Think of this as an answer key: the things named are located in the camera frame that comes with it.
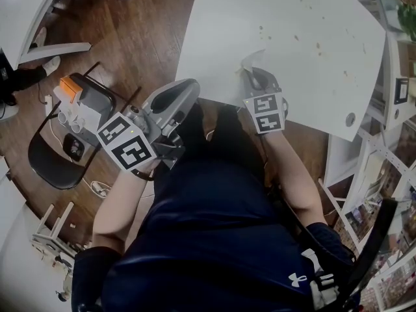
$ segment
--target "orange object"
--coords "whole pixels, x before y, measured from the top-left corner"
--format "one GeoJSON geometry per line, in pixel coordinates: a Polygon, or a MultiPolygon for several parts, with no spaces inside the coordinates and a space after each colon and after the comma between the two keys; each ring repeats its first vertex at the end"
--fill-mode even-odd
{"type": "Polygon", "coordinates": [[[60,80],[59,86],[70,97],[71,103],[78,102],[83,89],[75,83],[69,76],[65,76],[60,80]]]}

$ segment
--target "black chair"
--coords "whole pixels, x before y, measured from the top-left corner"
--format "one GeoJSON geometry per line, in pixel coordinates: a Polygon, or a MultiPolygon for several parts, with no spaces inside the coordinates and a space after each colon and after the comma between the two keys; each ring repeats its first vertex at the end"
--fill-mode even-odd
{"type": "MultiPolygon", "coordinates": [[[[116,108],[115,96],[122,98],[125,101],[125,105],[120,110],[120,112],[123,112],[140,92],[141,87],[139,87],[129,99],[125,99],[88,76],[88,74],[98,65],[99,62],[93,65],[84,75],[75,73],[70,75],[70,77],[83,88],[80,102],[101,114],[99,122],[99,127],[101,127],[114,114],[114,110],[116,108]]],[[[53,150],[44,138],[42,138],[40,131],[49,120],[55,119],[58,116],[58,114],[55,114],[55,111],[58,109],[59,105],[60,102],[53,107],[51,113],[49,113],[33,136],[31,143],[29,144],[28,158],[32,169],[43,180],[56,189],[67,190],[77,186],[82,180],[92,160],[101,149],[101,144],[95,134],[87,131],[86,129],[83,129],[81,133],[77,134],[77,138],[82,139],[94,147],[91,156],[88,158],[84,166],[67,160],[53,150]]]]}

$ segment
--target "white wall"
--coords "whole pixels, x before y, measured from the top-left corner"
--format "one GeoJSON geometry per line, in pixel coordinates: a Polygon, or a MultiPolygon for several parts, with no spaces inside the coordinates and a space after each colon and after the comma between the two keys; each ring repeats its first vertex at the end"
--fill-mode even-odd
{"type": "Polygon", "coordinates": [[[29,239],[40,220],[26,206],[13,223],[0,252],[0,302],[4,312],[70,312],[70,302],[61,302],[63,271],[42,260],[29,239]]]}

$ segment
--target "table leg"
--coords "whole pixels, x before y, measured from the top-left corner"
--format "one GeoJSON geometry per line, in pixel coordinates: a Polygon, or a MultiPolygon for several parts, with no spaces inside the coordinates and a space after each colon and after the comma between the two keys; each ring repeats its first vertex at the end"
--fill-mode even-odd
{"type": "Polygon", "coordinates": [[[30,49],[28,53],[22,55],[20,63],[23,64],[24,62],[54,57],[56,55],[64,55],[66,53],[88,51],[90,48],[90,43],[70,43],[37,47],[35,49],[30,49]]]}

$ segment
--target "round hole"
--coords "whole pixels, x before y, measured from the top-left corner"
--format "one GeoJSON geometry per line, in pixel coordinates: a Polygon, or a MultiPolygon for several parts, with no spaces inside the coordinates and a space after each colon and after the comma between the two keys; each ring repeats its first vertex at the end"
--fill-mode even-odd
{"type": "Polygon", "coordinates": [[[345,120],[345,124],[347,127],[353,126],[354,122],[356,122],[356,115],[354,113],[350,113],[345,120]]]}

